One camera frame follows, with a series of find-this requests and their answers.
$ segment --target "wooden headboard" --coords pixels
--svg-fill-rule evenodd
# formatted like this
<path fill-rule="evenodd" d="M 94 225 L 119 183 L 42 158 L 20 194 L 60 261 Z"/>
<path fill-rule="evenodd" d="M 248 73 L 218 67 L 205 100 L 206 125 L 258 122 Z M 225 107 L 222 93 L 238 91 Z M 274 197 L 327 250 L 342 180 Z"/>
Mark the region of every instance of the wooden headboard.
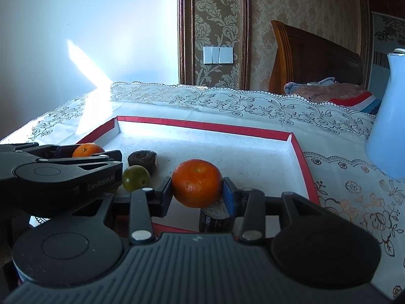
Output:
<path fill-rule="evenodd" d="M 284 94 L 288 82 L 308 83 L 335 77 L 363 85 L 360 56 L 315 34 L 271 21 L 278 49 L 269 92 Z"/>

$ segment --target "white wall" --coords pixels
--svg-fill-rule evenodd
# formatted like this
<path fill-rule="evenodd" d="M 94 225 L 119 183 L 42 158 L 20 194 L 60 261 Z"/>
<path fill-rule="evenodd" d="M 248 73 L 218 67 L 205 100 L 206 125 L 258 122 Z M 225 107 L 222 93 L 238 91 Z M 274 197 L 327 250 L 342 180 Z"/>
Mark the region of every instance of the white wall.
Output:
<path fill-rule="evenodd" d="M 113 82 L 178 83 L 177 0 L 0 0 L 0 138 L 96 88 L 68 40 Z"/>

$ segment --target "ribbed grip surface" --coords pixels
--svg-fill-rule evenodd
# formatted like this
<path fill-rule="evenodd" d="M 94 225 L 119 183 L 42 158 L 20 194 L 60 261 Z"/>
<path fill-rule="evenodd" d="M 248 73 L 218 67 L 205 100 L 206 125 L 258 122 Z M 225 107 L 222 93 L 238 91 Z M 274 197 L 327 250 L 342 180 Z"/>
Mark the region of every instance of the ribbed grip surface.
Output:
<path fill-rule="evenodd" d="M 111 274 L 92 284 L 47 289 L 26 282 L 5 304 L 383 304 L 371 285 L 319 290 L 290 280 L 266 251 L 230 234 L 164 233 L 131 247 Z"/>

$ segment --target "white lace tablecloth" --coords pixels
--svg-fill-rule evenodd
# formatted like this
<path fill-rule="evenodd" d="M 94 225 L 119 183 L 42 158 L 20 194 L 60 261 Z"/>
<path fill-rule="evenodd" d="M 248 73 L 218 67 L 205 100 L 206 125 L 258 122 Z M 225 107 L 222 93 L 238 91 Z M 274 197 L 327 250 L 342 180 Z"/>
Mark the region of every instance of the white lace tablecloth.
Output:
<path fill-rule="evenodd" d="M 114 83 L 70 100 L 0 143 L 73 144 L 117 115 L 293 132 L 321 205 L 371 232 L 380 243 L 381 263 L 373 284 L 390 298 L 402 291 L 405 186 L 378 170 L 365 154 L 374 116 L 263 91 Z"/>

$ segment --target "white tray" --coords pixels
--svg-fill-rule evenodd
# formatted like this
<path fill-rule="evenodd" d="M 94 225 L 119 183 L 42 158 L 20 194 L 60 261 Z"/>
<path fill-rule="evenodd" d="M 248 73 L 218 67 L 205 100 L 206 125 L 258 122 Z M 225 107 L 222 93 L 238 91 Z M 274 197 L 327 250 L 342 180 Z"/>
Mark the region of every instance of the white tray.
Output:
<path fill-rule="evenodd" d="M 138 150 L 157 153 L 158 167 L 151 177 L 156 188 L 183 161 L 202 159 L 213 163 L 223 177 L 238 188 L 256 188 L 266 196 L 291 191 L 319 204 L 313 180 L 292 133 L 223 124 L 160 118 L 118 116 L 80 140 L 95 142 L 106 151 L 122 152 L 124 170 L 128 156 Z M 117 196 L 128 196 L 121 186 Z M 187 208 L 173 198 L 164 218 L 153 222 L 198 231 L 199 209 Z M 242 218 L 237 218 L 238 235 Z M 279 231 L 278 217 L 266 217 L 266 236 Z"/>

